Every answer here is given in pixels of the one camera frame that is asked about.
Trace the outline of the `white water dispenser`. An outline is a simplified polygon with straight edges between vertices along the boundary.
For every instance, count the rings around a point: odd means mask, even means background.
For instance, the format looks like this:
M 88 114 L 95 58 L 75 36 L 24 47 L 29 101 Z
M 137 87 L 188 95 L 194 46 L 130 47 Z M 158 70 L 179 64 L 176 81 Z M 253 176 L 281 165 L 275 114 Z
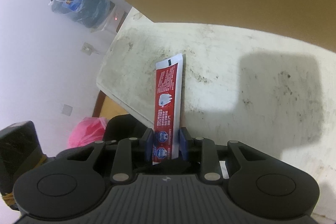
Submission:
M 116 35 L 121 28 L 128 13 L 120 6 L 114 6 L 104 22 L 97 28 L 92 28 L 91 32 L 106 31 Z

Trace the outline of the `pink plastic bag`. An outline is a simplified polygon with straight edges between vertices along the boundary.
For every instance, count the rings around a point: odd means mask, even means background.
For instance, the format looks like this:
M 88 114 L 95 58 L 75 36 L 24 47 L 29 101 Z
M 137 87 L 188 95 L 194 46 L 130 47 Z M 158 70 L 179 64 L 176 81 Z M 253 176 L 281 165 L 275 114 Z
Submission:
M 85 117 L 72 130 L 67 148 L 83 147 L 94 141 L 102 140 L 108 120 L 104 117 Z

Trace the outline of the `white wall socket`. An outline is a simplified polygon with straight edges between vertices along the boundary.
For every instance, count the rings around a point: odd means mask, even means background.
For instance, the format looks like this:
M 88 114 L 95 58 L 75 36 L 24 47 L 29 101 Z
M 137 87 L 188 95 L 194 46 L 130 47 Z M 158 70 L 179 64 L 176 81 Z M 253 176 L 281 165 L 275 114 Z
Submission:
M 81 51 L 85 53 L 86 55 L 90 56 L 92 53 L 94 53 L 95 49 L 88 43 L 84 43 Z

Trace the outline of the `white wall plate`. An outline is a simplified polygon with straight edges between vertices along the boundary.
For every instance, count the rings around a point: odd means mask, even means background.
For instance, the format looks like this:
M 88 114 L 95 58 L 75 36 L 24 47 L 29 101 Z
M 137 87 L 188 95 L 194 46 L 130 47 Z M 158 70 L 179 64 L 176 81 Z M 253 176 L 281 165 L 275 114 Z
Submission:
M 72 114 L 73 107 L 70 105 L 63 105 L 62 114 L 70 117 Z

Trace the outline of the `blue water jug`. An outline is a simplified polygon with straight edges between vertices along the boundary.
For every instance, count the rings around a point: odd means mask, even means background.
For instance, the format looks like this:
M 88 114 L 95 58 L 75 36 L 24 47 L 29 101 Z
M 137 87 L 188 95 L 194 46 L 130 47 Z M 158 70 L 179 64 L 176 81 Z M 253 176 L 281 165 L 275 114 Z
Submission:
M 110 0 L 50 0 L 50 5 L 54 13 L 64 14 L 86 28 L 98 28 L 115 7 Z

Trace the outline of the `black speaker box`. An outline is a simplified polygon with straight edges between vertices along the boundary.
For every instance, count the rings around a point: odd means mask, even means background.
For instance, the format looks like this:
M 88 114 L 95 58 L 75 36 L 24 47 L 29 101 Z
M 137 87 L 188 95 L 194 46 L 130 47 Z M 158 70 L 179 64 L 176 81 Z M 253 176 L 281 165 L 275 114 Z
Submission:
M 1 130 L 1 196 L 12 210 L 18 210 L 13 187 L 25 172 L 46 162 L 32 121 L 11 124 Z

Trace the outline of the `red toothpaste tube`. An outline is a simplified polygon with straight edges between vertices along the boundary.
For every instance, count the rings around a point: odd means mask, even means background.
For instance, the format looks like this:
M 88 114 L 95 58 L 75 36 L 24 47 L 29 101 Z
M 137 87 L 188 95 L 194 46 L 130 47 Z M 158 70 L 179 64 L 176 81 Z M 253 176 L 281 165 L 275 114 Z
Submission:
M 153 164 L 179 155 L 183 55 L 156 63 Z

